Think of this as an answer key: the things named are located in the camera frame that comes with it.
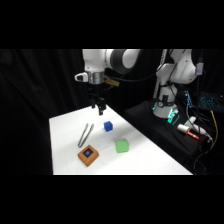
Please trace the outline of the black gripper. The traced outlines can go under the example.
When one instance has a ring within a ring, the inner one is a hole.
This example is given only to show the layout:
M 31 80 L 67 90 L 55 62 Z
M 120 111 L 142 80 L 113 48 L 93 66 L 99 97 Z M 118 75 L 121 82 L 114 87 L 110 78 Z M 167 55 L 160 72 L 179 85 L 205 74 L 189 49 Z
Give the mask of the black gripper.
M 102 104 L 104 102 L 103 85 L 89 84 L 88 90 L 89 90 L 89 99 L 91 102 L 92 109 L 94 109 L 96 105 L 99 105 L 99 115 L 100 116 L 103 115 L 104 111 L 106 110 L 106 104 Z

